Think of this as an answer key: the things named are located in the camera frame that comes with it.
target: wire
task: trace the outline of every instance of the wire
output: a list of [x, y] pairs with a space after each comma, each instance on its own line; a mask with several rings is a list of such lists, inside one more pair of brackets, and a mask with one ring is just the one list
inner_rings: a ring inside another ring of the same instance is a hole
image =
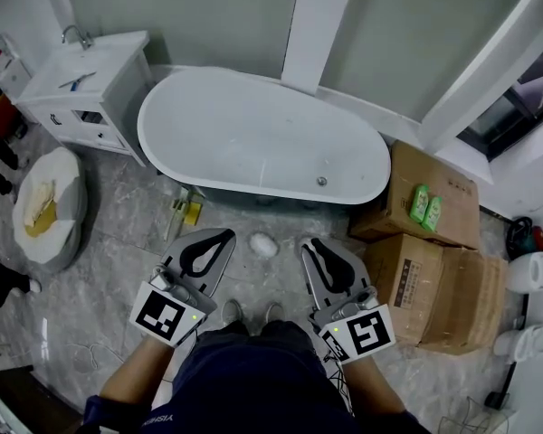
[[[471, 415], [471, 406], [473, 404], [478, 406], [481, 409], [479, 414], [487, 415], [487, 417], [484, 420], [482, 420], [479, 424], [474, 424], [474, 425], [471, 424], [471, 422], [469, 421], [469, 416]], [[440, 422], [438, 424], [437, 432], [439, 434], [441, 433], [441, 431], [443, 430], [443, 425], [445, 424], [446, 421], [451, 422], [457, 428], [461, 428], [459, 430], [459, 434], [463, 434], [464, 432], [486, 432], [487, 429], [491, 426], [491, 416], [493, 416], [496, 413], [499, 413], [499, 411], [498, 410], [485, 410], [485, 408], [482, 407], [482, 405], [480, 405], [472, 397], [467, 397], [467, 411], [466, 411], [466, 413], [464, 415], [463, 420], [459, 421], [459, 420], [455, 420], [453, 418], [449, 418], [447, 416], [442, 416], [441, 420], [440, 420]], [[506, 422], [505, 433], [508, 433], [509, 432], [509, 427], [510, 427], [509, 416], [506, 415], [505, 413], [501, 413], [501, 415], [504, 417], [503, 422]]]
[[[195, 341], [193, 342], [193, 346], [191, 347], [191, 350], [187, 353], [187, 356], [186, 358], [193, 352], [193, 350], [195, 349], [195, 346], [197, 345], [197, 338], [199, 337], [198, 333], [197, 333], [197, 328], [195, 329]], [[85, 344], [75, 344], [75, 343], [68, 343], [68, 344], [63, 344], [63, 346], [74, 346], [74, 347], [80, 347], [81, 349], [86, 349], [87, 351], [89, 351], [90, 353], [90, 366], [92, 366], [92, 369], [93, 370], [99, 370], [99, 363], [97, 362], [97, 359], [95, 358], [94, 356], [94, 352], [92, 351], [92, 349], [94, 349], [95, 347], [102, 347], [103, 349], [107, 349], [111, 354], [113, 354], [115, 357], [117, 357], [117, 359], [121, 362], [121, 363], [125, 363], [125, 359], [123, 359], [119, 354], [117, 354], [115, 351], [113, 351], [110, 347], [108, 347], [107, 345], [105, 344], [99, 344], [99, 343], [95, 343], [95, 344], [91, 344], [91, 345], [85, 345]], [[18, 355], [8, 355], [10, 358], [18, 358], [18, 357], [24, 357], [25, 355], [28, 355], [30, 352], [32, 351], [32, 349], [24, 352], [23, 354], [18, 354]], [[165, 381], [165, 382], [173, 382], [173, 380], [166, 380], [165, 378], [161, 378], [162, 381]]]
[[324, 363], [327, 363], [330, 360], [332, 360], [336, 364], [338, 369], [334, 373], [332, 373], [332, 375], [329, 376], [328, 379], [332, 382], [336, 382], [335, 383], [336, 389], [338, 389], [338, 392], [344, 399], [344, 402], [347, 404], [346, 408], [351, 414], [353, 414], [354, 412], [352, 410], [352, 400], [350, 399], [348, 384], [346, 383], [346, 380], [344, 378], [344, 373], [342, 372], [342, 365], [340, 364], [340, 361], [336, 357], [336, 355], [334, 355], [334, 353], [331, 351], [331, 349], [323, 358]]

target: sink vanity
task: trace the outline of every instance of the sink vanity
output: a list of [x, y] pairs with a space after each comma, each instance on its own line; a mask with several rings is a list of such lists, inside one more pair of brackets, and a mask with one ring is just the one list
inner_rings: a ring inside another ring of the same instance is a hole
[[96, 38], [86, 50], [80, 42], [63, 45], [15, 104], [30, 111], [62, 144], [131, 155], [145, 165], [137, 117], [155, 85], [143, 53], [148, 40], [148, 33], [141, 31]]

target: drawer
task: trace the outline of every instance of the drawer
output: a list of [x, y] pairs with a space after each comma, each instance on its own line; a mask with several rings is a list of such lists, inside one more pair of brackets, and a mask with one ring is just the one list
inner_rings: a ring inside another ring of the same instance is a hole
[[81, 130], [81, 123], [72, 111], [31, 107], [30, 112], [40, 123], [61, 141], [75, 141], [86, 138]]
[[110, 127], [82, 124], [81, 128], [88, 139], [97, 145], [125, 149], [120, 138], [114, 134]]

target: dark blue shirt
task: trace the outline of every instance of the dark blue shirt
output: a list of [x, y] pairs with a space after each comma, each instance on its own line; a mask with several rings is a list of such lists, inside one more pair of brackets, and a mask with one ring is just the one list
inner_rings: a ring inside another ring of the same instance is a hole
[[409, 413], [360, 423], [319, 360], [266, 346], [200, 349], [186, 359], [169, 403], [151, 411], [94, 396], [79, 432], [427, 432]]

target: faucet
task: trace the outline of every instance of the faucet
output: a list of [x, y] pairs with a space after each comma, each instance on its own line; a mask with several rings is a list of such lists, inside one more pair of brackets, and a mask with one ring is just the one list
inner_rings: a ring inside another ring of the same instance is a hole
[[79, 42], [81, 43], [83, 50], [88, 50], [94, 44], [94, 41], [91, 39], [89, 33], [86, 33], [86, 36], [83, 36], [81, 30], [74, 24], [68, 26], [66, 29], [64, 29], [64, 31], [62, 31], [62, 43], [66, 42], [66, 33], [69, 32], [70, 29], [74, 29], [78, 35]]

